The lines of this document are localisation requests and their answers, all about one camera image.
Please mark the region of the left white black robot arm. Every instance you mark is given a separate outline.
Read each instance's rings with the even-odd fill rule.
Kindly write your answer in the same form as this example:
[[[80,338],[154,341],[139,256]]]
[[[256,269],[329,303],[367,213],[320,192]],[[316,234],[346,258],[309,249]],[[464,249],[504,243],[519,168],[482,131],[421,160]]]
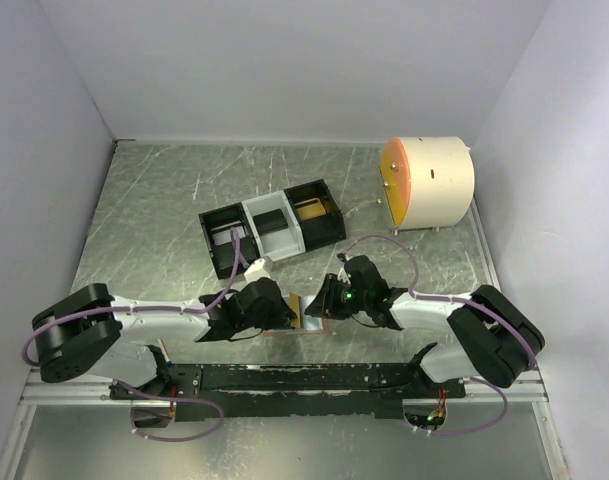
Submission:
[[[231,293],[155,303],[113,296],[94,283],[43,310],[26,341],[45,383],[89,374],[123,380],[146,398],[165,395],[171,375],[160,340],[229,341],[248,329],[285,327],[296,317],[276,282],[260,278]]]

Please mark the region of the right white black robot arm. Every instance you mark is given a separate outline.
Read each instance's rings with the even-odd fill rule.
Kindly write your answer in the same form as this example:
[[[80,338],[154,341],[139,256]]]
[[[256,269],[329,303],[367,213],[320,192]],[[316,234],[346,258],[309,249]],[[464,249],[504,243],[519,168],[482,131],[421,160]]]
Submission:
[[[541,331],[497,288],[482,285],[460,295],[411,293],[388,285],[365,255],[346,259],[341,276],[328,274],[305,314],[332,320],[364,314],[379,328],[452,335],[451,343],[428,346],[412,360],[409,388],[423,398],[447,381],[472,376],[508,388],[535,366],[545,347]]]

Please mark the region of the orange leather card holder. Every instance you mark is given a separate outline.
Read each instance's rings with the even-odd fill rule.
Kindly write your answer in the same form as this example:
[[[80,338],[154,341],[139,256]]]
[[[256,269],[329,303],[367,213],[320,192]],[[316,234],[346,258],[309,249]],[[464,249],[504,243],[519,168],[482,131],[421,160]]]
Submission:
[[[302,329],[294,329],[289,323],[287,326],[265,331],[265,336],[326,334],[328,332],[327,319],[310,316],[305,313],[306,308],[313,302],[314,297],[311,295],[299,296],[302,297]],[[285,296],[284,299],[289,306],[289,295]]]

